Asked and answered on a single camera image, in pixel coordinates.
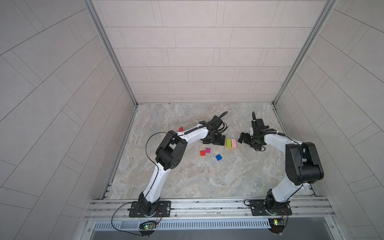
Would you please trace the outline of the pink wood block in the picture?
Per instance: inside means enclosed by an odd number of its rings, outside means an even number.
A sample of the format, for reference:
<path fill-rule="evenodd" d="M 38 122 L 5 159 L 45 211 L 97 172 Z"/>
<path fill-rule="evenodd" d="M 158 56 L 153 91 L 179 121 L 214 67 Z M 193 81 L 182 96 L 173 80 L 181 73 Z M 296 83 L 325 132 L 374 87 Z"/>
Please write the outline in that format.
<path fill-rule="evenodd" d="M 237 141 L 236 139 L 231 139 L 231 145 L 232 145 L 232 149 L 237 149 Z"/>

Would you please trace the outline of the lime green wood block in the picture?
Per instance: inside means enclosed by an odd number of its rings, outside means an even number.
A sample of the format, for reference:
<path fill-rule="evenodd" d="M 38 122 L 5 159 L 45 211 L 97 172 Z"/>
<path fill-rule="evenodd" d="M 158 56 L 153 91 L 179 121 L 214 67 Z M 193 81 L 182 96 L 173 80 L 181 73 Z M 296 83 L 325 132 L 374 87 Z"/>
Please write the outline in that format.
<path fill-rule="evenodd" d="M 226 139 L 226 149 L 232 148 L 232 139 Z"/>

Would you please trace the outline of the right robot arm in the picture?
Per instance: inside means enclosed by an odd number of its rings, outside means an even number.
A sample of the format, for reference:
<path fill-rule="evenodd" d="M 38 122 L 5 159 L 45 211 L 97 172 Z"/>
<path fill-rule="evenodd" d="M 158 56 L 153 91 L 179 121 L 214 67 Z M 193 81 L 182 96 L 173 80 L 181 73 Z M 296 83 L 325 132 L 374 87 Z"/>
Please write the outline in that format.
<path fill-rule="evenodd" d="M 268 190 L 263 202 L 251 200 L 250 206 L 260 215 L 289 215 L 290 198 L 301 188 L 324 178 L 324 170 L 315 144 L 295 141 L 286 134 L 270 128 L 253 115 L 253 133 L 241 133 L 238 142 L 257 152 L 270 145 L 285 155 L 285 175 L 280 183 Z"/>

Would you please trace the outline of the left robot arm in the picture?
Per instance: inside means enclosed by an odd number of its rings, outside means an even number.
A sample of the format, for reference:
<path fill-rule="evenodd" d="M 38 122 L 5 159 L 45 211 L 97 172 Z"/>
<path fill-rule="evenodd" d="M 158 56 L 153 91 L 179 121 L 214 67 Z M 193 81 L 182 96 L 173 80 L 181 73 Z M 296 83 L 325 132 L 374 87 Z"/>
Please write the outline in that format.
<path fill-rule="evenodd" d="M 139 199 L 132 203 L 130 217 L 151 217 L 157 211 L 162 188 L 171 170 L 181 162 L 188 145 L 202 141 L 204 145 L 223 146 L 226 136 L 223 132 L 228 128 L 223 122 L 228 112 L 214 116 L 210 121 L 201 121 L 195 127 L 182 132 L 168 131 L 156 149 L 155 169 L 146 189 L 140 193 Z"/>

